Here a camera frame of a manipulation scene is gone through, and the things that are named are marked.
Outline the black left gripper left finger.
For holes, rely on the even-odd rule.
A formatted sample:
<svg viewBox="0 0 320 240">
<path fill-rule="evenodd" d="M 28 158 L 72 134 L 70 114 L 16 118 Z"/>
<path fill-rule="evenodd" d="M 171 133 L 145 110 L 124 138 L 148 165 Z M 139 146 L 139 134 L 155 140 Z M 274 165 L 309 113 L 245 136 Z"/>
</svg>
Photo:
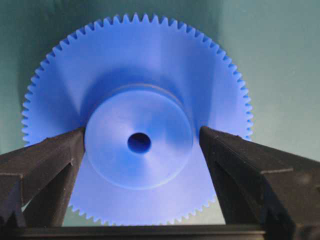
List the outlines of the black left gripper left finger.
<svg viewBox="0 0 320 240">
<path fill-rule="evenodd" d="M 85 128 L 0 156 L 0 226 L 60 227 L 85 153 Z"/>
</svg>

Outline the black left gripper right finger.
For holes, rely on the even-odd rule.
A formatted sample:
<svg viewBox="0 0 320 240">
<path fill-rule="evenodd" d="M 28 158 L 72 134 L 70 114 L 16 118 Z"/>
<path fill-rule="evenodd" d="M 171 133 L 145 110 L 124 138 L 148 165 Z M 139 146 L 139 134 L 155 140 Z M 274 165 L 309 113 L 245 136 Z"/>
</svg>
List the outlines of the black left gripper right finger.
<svg viewBox="0 0 320 240">
<path fill-rule="evenodd" d="M 226 224 L 257 224 L 273 240 L 320 237 L 318 161 L 201 127 L 204 155 Z"/>
</svg>

